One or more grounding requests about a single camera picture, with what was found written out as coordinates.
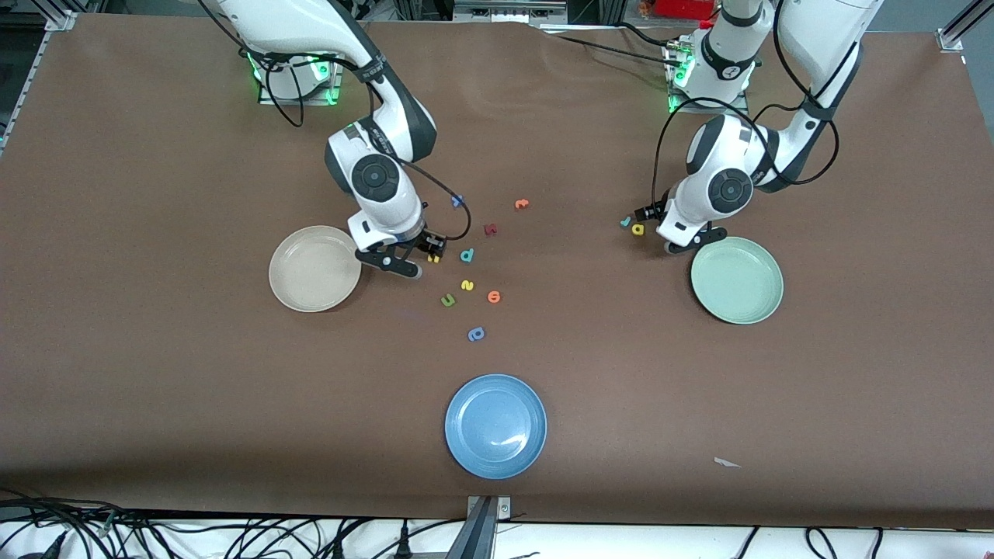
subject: power cord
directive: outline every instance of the power cord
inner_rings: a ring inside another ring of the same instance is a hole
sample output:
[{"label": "power cord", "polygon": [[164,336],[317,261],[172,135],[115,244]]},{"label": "power cord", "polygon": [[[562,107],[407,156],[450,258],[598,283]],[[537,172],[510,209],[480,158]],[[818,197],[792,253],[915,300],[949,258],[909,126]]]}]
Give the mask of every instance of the power cord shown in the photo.
[{"label": "power cord", "polygon": [[873,544],[873,550],[870,551],[870,559],[877,559],[877,553],[880,551],[880,544],[884,543],[884,528],[874,528],[877,531],[877,541]]},{"label": "power cord", "polygon": [[632,25],[632,24],[630,24],[630,23],[628,23],[626,21],[619,21],[619,22],[617,22],[617,23],[614,24],[614,27],[623,27],[623,28],[627,29],[628,31],[631,31],[632,33],[634,33],[642,41],[645,41],[646,43],[648,43],[650,45],[655,45],[656,47],[665,47],[668,42],[670,42],[670,41],[676,41],[677,39],[680,39],[679,35],[677,35],[673,39],[664,39],[664,40],[653,39],[652,37],[649,37],[645,33],[642,33],[641,29],[635,27],[634,25]]},{"label": "power cord", "polygon": [[607,45],[600,45],[598,43],[591,43],[590,41],[584,41],[583,39],[574,39],[573,37],[564,37],[562,35],[557,35],[556,37],[559,37],[560,39],[562,39],[564,41],[569,41],[571,43],[577,43],[578,45],[584,45],[584,46],[587,46],[587,47],[594,47],[595,49],[601,49],[603,51],[609,51],[609,52],[612,52],[612,53],[617,53],[619,55],[625,55],[627,57],[632,57],[632,58],[636,58],[636,59],[642,59],[642,60],[647,60],[647,61],[652,61],[652,62],[658,62],[659,64],[662,64],[662,65],[665,65],[665,66],[680,66],[680,63],[677,62],[677,61],[663,60],[661,58],[650,57],[648,55],[640,55],[638,53],[632,53],[630,51],[622,51],[621,49],[615,49],[614,47],[608,47]]},{"label": "power cord", "polygon": [[[404,167],[409,167],[409,168],[413,169],[414,171],[416,171],[422,177],[424,177],[424,178],[428,179],[429,181],[433,182],[435,184],[435,186],[437,186],[438,188],[444,190],[445,193],[448,194],[449,196],[451,196],[452,198],[454,198],[456,200],[460,199],[459,196],[455,192],[453,192],[451,188],[445,186],[445,184],[443,182],[441,182],[440,180],[434,178],[434,176],[432,176],[431,173],[425,171],[424,169],[418,167],[417,165],[415,165],[415,164],[413,164],[413,163],[411,163],[409,161],[404,161],[403,159],[400,159],[397,156],[390,155],[390,157],[392,157],[395,161],[397,161],[399,164],[403,165]],[[464,238],[466,235],[469,234],[470,228],[473,227],[473,216],[472,216],[472,214],[469,213],[469,206],[466,205],[465,201],[462,201],[462,202],[459,203],[459,207],[462,208],[462,211],[464,211],[466,213],[466,228],[462,230],[462,233],[456,235],[455,237],[449,237],[449,236],[446,235],[445,239],[447,241],[458,241],[458,240]]]},{"label": "power cord", "polygon": [[742,549],[739,550],[739,555],[736,555],[735,559],[745,559],[746,552],[748,552],[748,547],[750,544],[752,544],[752,539],[755,538],[755,535],[758,532],[759,532],[759,526],[753,526],[752,532],[750,532],[748,536],[745,537]]},{"label": "power cord", "polygon": [[411,553],[408,520],[405,518],[404,524],[401,525],[401,539],[397,540],[397,551],[394,553],[394,559],[411,559],[412,557],[414,554]]},{"label": "power cord", "polygon": [[68,533],[69,531],[67,530],[59,534],[59,536],[56,537],[56,541],[52,542],[52,545],[45,550],[45,553],[42,553],[41,559],[59,559],[59,553],[62,551],[62,544],[66,541],[66,534]]},{"label": "power cord", "polygon": [[[422,528],[418,528],[417,530],[411,532],[408,535],[408,538],[413,538],[413,537],[417,536],[418,534],[420,534],[422,532],[427,532],[427,531],[429,531],[432,528],[437,528],[438,526],[441,526],[441,525],[444,525],[444,524],[451,524],[453,522],[463,522],[464,520],[465,520],[465,518],[452,518],[452,519],[449,519],[449,520],[442,520],[440,522],[435,522],[434,524],[429,524],[428,526],[425,526],[425,527],[422,527]],[[387,553],[389,553],[391,549],[394,549],[400,543],[401,543],[400,540],[395,541],[394,543],[392,543],[392,544],[388,545],[387,547],[381,549],[376,555],[374,555],[373,557],[370,557],[370,559],[380,559],[380,557],[383,557],[384,555],[386,555]]]},{"label": "power cord", "polygon": [[828,553],[832,556],[832,559],[839,559],[839,556],[835,554],[835,548],[832,547],[832,542],[829,541],[828,536],[825,535],[825,532],[821,528],[805,528],[804,529],[804,541],[805,541],[805,543],[808,544],[808,549],[811,550],[811,553],[814,553],[815,555],[817,555],[818,559],[828,559],[828,557],[825,557],[817,549],[815,549],[814,542],[811,541],[811,534],[812,533],[818,534],[819,536],[821,536],[821,539],[825,542],[825,546],[828,547]]}]

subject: brown table surface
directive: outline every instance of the brown table surface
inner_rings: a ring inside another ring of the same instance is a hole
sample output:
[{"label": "brown table surface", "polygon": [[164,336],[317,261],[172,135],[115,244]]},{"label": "brown table surface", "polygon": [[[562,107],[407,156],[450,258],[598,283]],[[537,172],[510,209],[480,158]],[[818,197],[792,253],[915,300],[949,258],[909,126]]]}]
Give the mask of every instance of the brown table surface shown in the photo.
[{"label": "brown table surface", "polygon": [[[295,129],[209,20],[87,15],[55,36],[0,160],[0,480],[180,509],[445,517],[506,493],[533,520],[991,525],[994,150],[958,56],[867,36],[835,167],[723,222],[786,282],[773,317],[733,326],[696,302],[690,258],[618,226],[649,200],[658,65],[516,24],[370,34],[434,115],[423,166],[473,229],[422,279],[365,269],[318,314],[283,307],[267,266],[356,211],[322,153],[365,91],[350,77]],[[797,102],[764,56],[753,106]],[[661,183],[705,119],[675,119]],[[506,481],[443,437],[455,391],[492,372],[549,415]]]}]

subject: black cable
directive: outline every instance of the black cable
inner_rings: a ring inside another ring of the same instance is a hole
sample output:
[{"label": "black cable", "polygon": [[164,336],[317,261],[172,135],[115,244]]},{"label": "black cable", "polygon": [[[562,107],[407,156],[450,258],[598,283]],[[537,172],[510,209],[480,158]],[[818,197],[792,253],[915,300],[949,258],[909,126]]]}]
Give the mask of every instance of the black cable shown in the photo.
[{"label": "black cable", "polygon": [[612,53],[617,53],[619,55],[625,55],[625,56],[633,57],[633,58],[636,58],[636,59],[642,59],[642,60],[648,60],[648,61],[652,61],[652,62],[658,62],[659,64],[663,64],[663,65],[666,65],[666,66],[680,66],[679,62],[673,61],[673,60],[663,60],[663,59],[660,59],[660,58],[650,57],[650,56],[646,56],[646,55],[640,55],[638,53],[632,53],[632,52],[629,52],[629,51],[622,51],[621,49],[615,49],[614,47],[608,47],[607,45],[599,45],[597,43],[591,43],[590,41],[584,41],[583,39],[574,39],[573,37],[564,37],[562,35],[557,35],[556,37],[559,37],[560,39],[562,39],[564,41],[569,41],[571,43],[577,43],[578,45],[585,45],[587,47],[594,47],[595,49],[602,49],[604,51],[610,51]]},{"label": "black cable", "polygon": [[307,525],[309,525],[309,524],[316,524],[316,523],[317,523],[317,518],[311,518],[311,519],[309,519],[309,520],[304,520],[303,522],[301,522],[301,523],[297,524],[296,526],[293,526],[292,528],[288,528],[288,529],[287,529],[287,530],[286,530],[285,532],[283,532],[283,533],[282,533],[282,534],[281,534],[281,535],[280,535],[279,537],[277,537],[277,538],[273,539],[273,540],[272,540],[271,542],[269,542],[269,543],[268,543],[268,544],[267,544],[267,545],[266,545],[265,547],[263,547],[263,548],[262,548],[262,549],[261,549],[261,550],[260,550],[260,551],[258,552],[258,555],[257,555],[257,557],[262,557],[262,556],[264,556],[264,555],[266,554],[266,552],[267,552],[267,551],[269,551],[269,549],[270,549],[271,547],[273,547],[274,545],[276,545],[277,543],[279,543],[279,542],[283,541],[283,540],[284,540],[284,539],[286,539],[286,538],[293,538],[293,539],[295,539],[295,540],[296,540],[296,542],[297,542],[297,544],[298,544],[298,545],[300,545],[300,547],[303,547],[303,548],[304,548],[304,550],[306,550],[306,551],[307,551],[307,553],[308,553],[308,554],[309,554],[309,555],[310,555],[311,557],[313,557],[313,556],[314,556],[314,554],[315,554],[315,551],[314,551],[313,549],[311,549],[311,547],[310,547],[309,545],[307,545],[307,544],[306,544],[306,543],[305,543],[305,542],[304,542],[303,540],[301,540],[301,539],[300,539],[299,537],[295,536],[295,535],[293,534],[293,532],[295,532],[295,531],[299,530],[300,528],[302,528],[302,527],[304,527],[304,526],[307,526]]},{"label": "black cable", "polygon": [[44,501],[38,500],[35,497],[29,496],[29,495],[27,495],[25,493],[22,493],[21,491],[17,491],[17,490],[14,490],[14,489],[6,488],[6,487],[0,487],[0,491],[7,492],[7,493],[10,493],[10,494],[13,494],[13,495],[17,495],[17,496],[21,497],[22,499],[24,499],[25,501],[28,501],[29,503],[31,503],[31,504],[29,504],[30,507],[41,508],[42,510],[46,510],[48,512],[52,512],[52,513],[56,514],[59,518],[62,518],[63,520],[65,520],[67,522],[67,524],[73,529],[73,531],[75,531],[76,534],[80,537],[80,540],[83,543],[83,550],[85,550],[85,552],[86,552],[86,559],[92,559],[92,554],[91,554],[90,549],[89,549],[89,544],[86,542],[86,538],[83,535],[84,531],[86,532],[86,535],[88,535],[91,539],[93,539],[93,541],[96,543],[97,547],[99,547],[100,552],[103,553],[103,556],[106,559],[112,559],[113,556],[110,554],[110,551],[107,550],[106,546],[103,545],[103,542],[100,541],[99,538],[96,537],[96,534],[94,534],[92,532],[92,530],[90,530],[89,527],[86,526],[85,523],[80,522],[76,518],[73,518],[70,514],[68,514],[65,511],[63,511],[60,507],[49,505],[49,504],[47,504]]},{"label": "black cable", "polygon": [[[408,534],[408,539],[413,538],[413,537],[417,536],[418,534],[420,534],[422,532],[426,532],[426,531],[430,530],[431,528],[436,528],[436,527],[441,526],[443,524],[451,524],[453,522],[463,522],[463,521],[465,521],[465,518],[452,518],[452,519],[449,519],[449,520],[441,520],[440,522],[435,522],[434,524],[429,524],[428,526],[425,526],[423,528],[418,528],[417,530],[411,532],[410,534]],[[392,543],[392,544],[388,545],[387,547],[381,549],[379,553],[377,553],[373,557],[370,557],[370,559],[380,559],[380,557],[383,557],[391,549],[394,549],[397,546],[397,544],[399,544],[399,543],[401,543],[401,540],[395,541],[394,543]]]},{"label": "black cable", "polygon": [[821,89],[818,90],[818,93],[812,94],[811,90],[805,87],[800,78],[797,77],[797,74],[794,73],[793,68],[790,67],[786,57],[783,55],[783,48],[780,46],[780,11],[783,8],[783,2],[784,0],[777,0],[776,8],[773,10],[773,48],[776,50],[776,57],[780,60],[780,65],[783,66],[783,70],[787,72],[790,80],[794,82],[794,85],[797,86],[802,93],[804,93],[804,97],[813,102],[816,106],[821,106],[821,104],[818,103],[817,98],[825,93],[825,90],[828,89],[829,85],[831,85],[831,83],[839,75],[839,72],[842,71],[842,67],[846,64],[846,60],[848,60],[849,56],[853,54],[853,50],[859,46],[859,43],[853,42],[853,44],[849,46],[849,50],[846,51],[846,55],[842,57],[841,61],[839,61],[839,65],[835,67],[835,71],[832,73],[831,78],[829,78],[828,81],[822,85]]},{"label": "black cable", "polygon": [[286,549],[273,549],[272,551],[268,551],[268,552],[265,552],[265,553],[259,552],[258,555],[254,555],[252,557],[245,557],[243,559],[264,559],[266,557],[272,557],[273,555],[276,555],[277,553],[285,553],[286,554],[286,559],[293,559],[293,554],[290,553]]},{"label": "black cable", "polygon": [[759,110],[759,112],[757,112],[755,114],[755,116],[752,118],[752,121],[753,122],[759,122],[759,119],[762,117],[762,114],[764,112],[766,112],[766,110],[768,108],[779,108],[780,110],[783,110],[785,112],[796,112],[796,111],[798,111],[798,110],[801,109],[801,105],[798,105],[798,106],[785,106],[785,105],[782,105],[782,104],[780,104],[778,102],[772,102],[772,103],[768,104],[767,106],[761,108]]},{"label": "black cable", "polygon": [[282,520],[276,520],[273,524],[266,526],[266,528],[263,531],[253,536],[252,539],[248,543],[246,543],[246,538],[249,537],[249,533],[252,532],[253,530],[258,530],[260,527],[264,526],[266,522],[267,522],[266,518],[257,520],[255,523],[252,523],[251,519],[246,520],[245,529],[242,531],[239,537],[235,538],[235,541],[233,541],[232,544],[228,547],[228,551],[225,552],[224,559],[232,558],[232,552],[235,551],[235,546],[238,546],[239,551],[238,553],[235,554],[234,557],[236,558],[240,557],[242,553],[246,550],[246,548],[251,546],[253,542],[259,539],[259,537],[263,533],[265,533],[265,529],[278,526],[282,522]]},{"label": "black cable", "polygon": [[349,534],[354,532],[356,528],[358,528],[359,526],[362,526],[363,524],[371,520],[373,520],[373,518],[359,518],[355,522],[349,524],[348,526],[345,526],[344,528],[342,527],[341,524],[339,524],[338,526],[339,532],[335,534],[335,537],[332,538],[331,542],[329,542],[327,545],[317,550],[317,553],[314,554],[313,559],[327,559],[328,556],[331,555],[335,546],[342,545],[342,543],[345,541],[345,538],[347,538]]},{"label": "black cable", "polygon": [[626,21],[619,21],[616,24],[614,24],[614,27],[623,27],[623,28],[627,29],[628,31],[631,31],[632,33],[634,33],[635,35],[637,35],[638,38],[641,39],[642,41],[645,41],[646,43],[648,43],[650,45],[655,45],[657,47],[665,47],[668,42],[670,42],[670,41],[676,41],[677,39],[680,39],[679,36],[674,37],[673,39],[665,39],[665,40],[662,40],[662,41],[660,41],[659,39],[653,39],[652,37],[649,37],[648,35],[642,33],[641,29],[635,27],[634,25],[632,25],[632,24],[630,24],[630,23],[628,23]]},{"label": "black cable", "polygon": [[7,544],[10,543],[10,540],[14,539],[14,536],[16,536],[17,534],[23,532],[25,528],[30,528],[30,527],[33,527],[33,526],[34,526],[34,524],[25,523],[20,528],[14,530],[14,532],[12,534],[10,534],[9,536],[7,536],[7,539],[3,540],[3,543],[0,543],[0,550],[2,550],[3,548],[7,547]]},{"label": "black cable", "polygon": [[[419,173],[422,177],[428,179],[429,181],[433,182],[438,188],[444,190],[446,194],[448,194],[452,198],[455,198],[456,200],[459,200],[459,196],[455,192],[453,192],[451,188],[445,186],[445,184],[442,183],[440,180],[431,176],[431,173],[425,171],[424,169],[418,167],[417,165],[414,165],[409,161],[404,161],[403,159],[399,159],[398,157],[394,157],[394,160],[402,164],[404,167],[410,167],[411,169],[417,171],[417,173]],[[446,235],[445,236],[446,241],[458,241],[459,239],[462,239],[463,237],[469,234],[469,229],[473,226],[473,216],[472,214],[469,213],[469,206],[466,205],[465,201],[462,201],[459,203],[459,207],[462,208],[462,211],[466,212],[466,229],[463,229],[462,233],[456,235],[455,237],[449,237]]]},{"label": "black cable", "polygon": [[828,557],[825,557],[820,552],[818,552],[817,549],[814,548],[814,542],[811,541],[812,533],[818,534],[819,536],[821,536],[821,539],[825,541],[825,545],[828,546],[828,552],[832,556],[832,559],[839,559],[839,556],[835,554],[835,548],[832,547],[832,542],[828,540],[828,536],[825,535],[825,532],[822,531],[821,528],[804,529],[804,541],[808,544],[808,549],[811,550],[811,553],[817,555],[818,559],[828,559]]},{"label": "black cable", "polygon": [[884,543],[884,528],[874,528],[877,531],[877,541],[873,544],[873,551],[870,552],[870,559],[877,559],[877,552],[880,551],[880,544]]},{"label": "black cable", "polygon": [[752,532],[750,532],[748,536],[745,537],[742,549],[739,550],[739,555],[736,555],[735,559],[744,559],[746,557],[746,552],[748,551],[748,547],[750,544],[752,544],[752,539],[755,538],[757,532],[759,532],[759,526],[753,526]]},{"label": "black cable", "polygon": [[272,99],[272,104],[276,106],[276,110],[278,110],[279,113],[283,115],[283,118],[285,118],[287,122],[292,124],[294,128],[299,128],[300,126],[304,125],[303,93],[300,91],[300,82],[297,80],[296,70],[293,67],[289,67],[289,69],[290,69],[290,75],[293,76],[293,84],[297,87],[297,104],[300,110],[300,120],[294,122],[293,119],[290,118],[290,115],[287,114],[285,110],[283,110],[282,106],[280,106],[279,101],[276,100],[276,95],[272,92],[272,88],[269,86],[269,77],[272,76],[273,70],[265,70],[265,90],[267,93],[269,93],[269,98]]},{"label": "black cable", "polygon": [[246,52],[251,52],[251,49],[241,39],[236,37],[231,31],[228,31],[228,28],[221,23],[221,20],[219,20],[218,17],[214,15],[214,12],[208,9],[207,4],[204,3],[204,0],[197,0],[197,3],[200,4],[200,7],[204,9],[204,12],[207,14],[207,17],[214,20],[214,24],[220,27],[221,31],[224,31],[225,35],[227,35],[229,39],[234,41],[235,44],[238,45],[240,48],[245,49]]}]

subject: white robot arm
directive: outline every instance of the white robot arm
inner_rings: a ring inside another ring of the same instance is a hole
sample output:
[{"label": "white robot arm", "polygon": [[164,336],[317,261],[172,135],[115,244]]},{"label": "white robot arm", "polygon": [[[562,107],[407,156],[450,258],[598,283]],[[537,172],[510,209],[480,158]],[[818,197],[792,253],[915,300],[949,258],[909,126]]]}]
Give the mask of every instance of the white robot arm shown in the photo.
[{"label": "white robot arm", "polygon": [[779,0],[787,52],[811,76],[811,98],[782,130],[716,116],[698,129],[687,152],[688,176],[662,199],[636,210],[658,219],[667,251],[682,253],[726,236],[712,222],[742,210],[754,188],[776,192],[795,184],[811,148],[859,70],[860,39],[883,0]]},{"label": "white robot arm", "polygon": [[[383,104],[328,138],[325,164],[360,211],[349,231],[364,264],[408,278],[412,249],[440,258],[446,237],[425,228],[422,203],[401,162],[434,148],[434,120],[408,91],[366,32],[335,0],[212,0],[253,52],[345,59]],[[402,256],[396,250],[404,249]]]}]

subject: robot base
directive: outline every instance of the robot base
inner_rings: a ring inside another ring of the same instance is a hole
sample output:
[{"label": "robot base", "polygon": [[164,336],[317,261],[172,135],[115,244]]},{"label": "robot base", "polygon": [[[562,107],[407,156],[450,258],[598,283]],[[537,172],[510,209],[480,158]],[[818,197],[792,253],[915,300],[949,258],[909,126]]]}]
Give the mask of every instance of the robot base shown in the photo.
[{"label": "robot base", "polygon": [[[668,109],[670,112],[676,110],[681,103],[686,102],[690,97],[680,88],[678,82],[684,80],[686,75],[693,72],[693,44],[689,35],[682,36],[679,40],[670,41],[660,50],[663,53],[663,60],[676,61],[680,66],[666,67],[666,90],[669,92]],[[748,114],[748,103],[746,93],[742,92],[729,103],[731,106]],[[692,102],[680,109],[682,112],[692,112],[696,114],[734,114],[724,106],[707,106]]]},{"label": "robot base", "polygon": [[[683,93],[673,84],[669,79],[669,72],[667,72],[666,88],[669,91],[669,111],[673,112],[676,110],[680,103],[685,102],[689,97],[686,93]],[[734,101],[729,103],[731,106],[741,110],[743,113],[748,114],[748,102],[746,102],[746,94],[741,93]],[[680,112],[691,112],[694,114],[731,114],[735,116],[735,113],[728,110],[724,106],[704,106],[702,104],[692,102],[685,105],[680,109]]]},{"label": "robot base", "polygon": [[[337,64],[327,64],[329,78],[318,85],[317,89],[313,92],[304,96],[304,104],[307,106],[333,106],[338,104],[338,97],[342,92],[342,67]],[[269,91],[266,90],[264,86],[261,85],[260,81],[256,79],[256,84],[259,85],[258,88],[258,103],[259,104],[274,104],[272,102],[272,96]],[[296,105],[296,99],[284,99],[279,100],[281,106],[285,105]]]}]

